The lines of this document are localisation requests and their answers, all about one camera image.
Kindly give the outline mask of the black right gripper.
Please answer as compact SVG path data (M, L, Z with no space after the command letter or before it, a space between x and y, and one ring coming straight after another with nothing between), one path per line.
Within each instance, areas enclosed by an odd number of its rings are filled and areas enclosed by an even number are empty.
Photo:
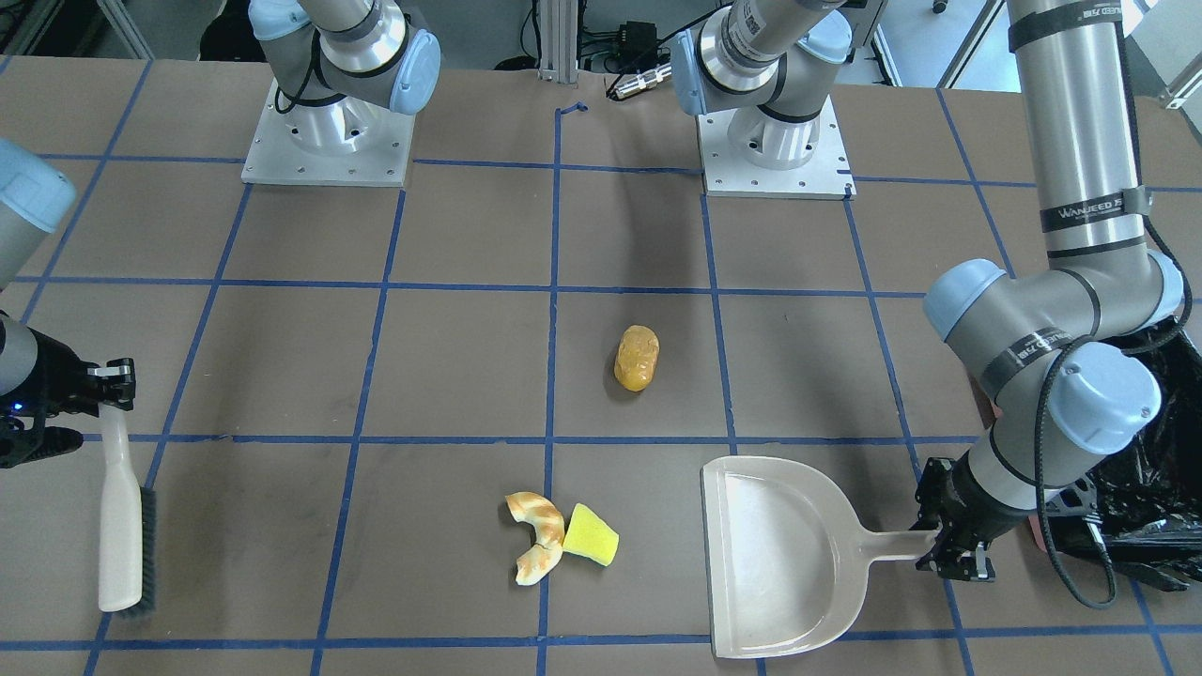
M133 410L133 358L87 362L71 346L25 324L1 330L1 467L73 453L85 438L49 426L60 414L99 416L100 407Z

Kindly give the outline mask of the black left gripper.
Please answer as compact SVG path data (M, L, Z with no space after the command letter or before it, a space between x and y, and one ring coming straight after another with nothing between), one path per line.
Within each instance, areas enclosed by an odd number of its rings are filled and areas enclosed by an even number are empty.
M993 582L992 542L1035 510L1014 509L988 496L966 466L966 457L932 457L920 474L914 530L932 530L934 544L915 568L944 580Z

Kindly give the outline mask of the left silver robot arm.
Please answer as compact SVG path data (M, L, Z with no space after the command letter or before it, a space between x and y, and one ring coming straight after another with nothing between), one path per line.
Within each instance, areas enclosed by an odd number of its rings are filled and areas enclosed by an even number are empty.
M1182 269L1148 248L1152 198L1133 150L1117 1L1008 2L1048 269L1010 278L983 257L941 274L926 316L1000 419L920 479L918 569L990 580L987 548L1133 440L1158 414L1155 376L1109 339L1182 304Z

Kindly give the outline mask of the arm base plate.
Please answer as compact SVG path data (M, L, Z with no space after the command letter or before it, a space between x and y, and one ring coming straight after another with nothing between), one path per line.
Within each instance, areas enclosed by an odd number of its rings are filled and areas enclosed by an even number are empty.
M379 186L407 180L415 115L355 99L279 113L276 82L254 129L240 180L292 186Z
M833 100L816 118L785 123L756 107L696 115L706 192L720 197L850 200L857 196Z

